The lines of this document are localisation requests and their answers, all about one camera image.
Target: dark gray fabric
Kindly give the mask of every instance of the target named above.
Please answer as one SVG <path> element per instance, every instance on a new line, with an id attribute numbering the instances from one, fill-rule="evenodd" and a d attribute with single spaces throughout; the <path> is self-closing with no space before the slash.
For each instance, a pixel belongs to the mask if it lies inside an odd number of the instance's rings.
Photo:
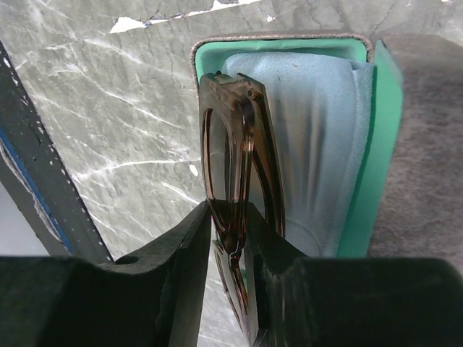
<path id="1" fill-rule="evenodd" d="M 404 77 L 404 111 L 372 256 L 442 257 L 463 272 L 463 47 L 383 37 Z"/>

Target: gray marble surface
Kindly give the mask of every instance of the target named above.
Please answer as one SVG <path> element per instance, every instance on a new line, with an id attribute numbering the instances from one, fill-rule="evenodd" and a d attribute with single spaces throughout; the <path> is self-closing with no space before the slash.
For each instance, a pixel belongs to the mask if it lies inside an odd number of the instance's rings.
<path id="1" fill-rule="evenodd" d="M 463 44 L 460 0 L 217 5 L 0 0 L 0 40 L 115 257 L 167 231 L 204 198 L 188 66 L 197 40 L 219 33 L 342 29 L 371 38 L 381 31 L 438 33 Z M 110 34 L 118 17 L 151 21 Z M 198 345 L 244 346 L 212 258 L 208 271 Z"/>

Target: green eyeglass case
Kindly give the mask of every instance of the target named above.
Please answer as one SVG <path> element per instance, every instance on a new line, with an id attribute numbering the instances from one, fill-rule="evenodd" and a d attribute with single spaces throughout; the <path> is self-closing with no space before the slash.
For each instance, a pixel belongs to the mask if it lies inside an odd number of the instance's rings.
<path id="1" fill-rule="evenodd" d="M 446 61 L 450 59 L 453 65 L 444 63 L 436 54 L 430 60 L 429 54 L 420 56 L 416 53 L 430 43 L 434 47 L 444 47 L 451 52 L 451 57 L 447 57 Z M 403 125 L 409 122 L 404 117 L 414 117 L 416 111 L 414 104 L 416 100 L 404 106 L 406 100 L 404 96 L 407 95 L 404 86 L 409 88 L 411 94 L 416 93 L 416 87 L 408 85 L 407 81 L 416 79 L 416 73 L 424 76 L 426 72 L 431 71 L 426 66 L 436 67 L 438 59 L 441 60 L 440 64 L 444 64 L 440 65 L 441 67 L 457 69 L 456 58 L 463 58 L 463 48 L 432 35 L 384 35 L 374 48 L 367 38 L 337 31 L 217 36 L 206 38 L 193 47 L 191 65 L 196 84 L 202 75 L 222 70 L 233 56 L 270 52 L 310 53 L 373 65 L 371 98 L 368 104 L 370 121 L 366 131 L 368 134 L 366 144 L 359 168 L 355 171 L 357 174 L 352 192 L 349 193 L 347 215 L 342 218 L 341 235 L 338 236 L 339 240 L 335 244 L 334 254 L 328 253 L 328 255 L 364 257 L 368 252 L 372 233 L 376 229 L 388 240 L 387 244 L 381 244 L 381 240 L 377 240 L 379 247 L 383 247 L 382 250 L 386 254 L 394 253 L 392 249 L 398 247 L 403 242 L 401 238 L 404 237 L 399 234 L 398 228 L 403 229 L 405 234 L 412 233 L 417 228 L 417 225 L 412 224 L 425 220 L 427 215 L 423 209 L 432 205 L 431 201 L 424 205 L 424 202 L 415 197 L 401 196 L 399 191 L 401 189 L 403 192 L 410 190 L 424 192 L 423 190 L 426 189 L 422 186 L 417 187 L 416 179 L 420 181 L 421 175 L 416 173 L 414 177 L 412 169 L 409 168 L 409 165 L 416 163 L 417 160 L 420 161 L 420 158 L 407 158 L 407 154 L 400 149 L 403 142 L 405 147 L 411 148 L 416 153 L 419 152 L 419 148 L 413 146 L 420 145 L 420 141 L 411 141 L 413 139 L 407 134 L 408 128 L 402 129 Z M 405 74 L 408 70 L 413 70 L 412 76 Z M 433 101 L 433 107 L 439 107 L 436 102 L 438 103 L 437 100 Z M 433 123 L 434 119 L 430 116 L 429 119 L 423 119 L 423 122 L 423 124 Z M 399 130 L 404 136 L 399 136 L 397 142 Z M 419 129 L 414 128 L 413 131 L 419 132 Z M 434 167 L 434 163 L 429 164 L 425 158 L 423 160 L 420 165 L 423 164 L 425 170 L 429 169 L 429 165 Z M 441 179 L 435 176 L 433 181 Z M 414 210 L 417 205 L 420 206 L 420 210 Z M 394 221 L 391 211 L 399 214 L 401 224 Z M 409 220 L 411 224 L 405 222 L 406 215 L 412 218 Z M 397 235 L 395 239 L 391 238 L 394 234 Z M 385 247 L 390 247 L 390 250 L 385 251 Z"/>

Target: microfiber cleaning cloth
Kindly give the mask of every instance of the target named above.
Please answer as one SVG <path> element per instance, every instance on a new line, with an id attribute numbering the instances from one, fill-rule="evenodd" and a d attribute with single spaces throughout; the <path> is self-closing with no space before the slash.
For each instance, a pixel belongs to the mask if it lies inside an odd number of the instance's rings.
<path id="1" fill-rule="evenodd" d="M 279 155 L 286 240 L 311 257 L 339 248 L 367 143 L 373 65 L 311 53 L 230 56 L 222 73 L 266 87 Z M 263 212 L 252 171 L 250 201 Z"/>

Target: brown tortoiseshell sunglasses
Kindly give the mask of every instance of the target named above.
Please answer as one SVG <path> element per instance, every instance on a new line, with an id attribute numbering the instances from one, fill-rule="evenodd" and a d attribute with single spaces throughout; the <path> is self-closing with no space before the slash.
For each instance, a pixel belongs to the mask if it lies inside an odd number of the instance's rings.
<path id="1" fill-rule="evenodd" d="M 265 219 L 284 236 L 284 200 L 273 127 L 262 83 L 217 72 L 200 79 L 203 177 L 216 227 L 214 252 L 225 292 L 248 337 L 248 295 L 242 249 L 251 166 L 263 192 Z"/>

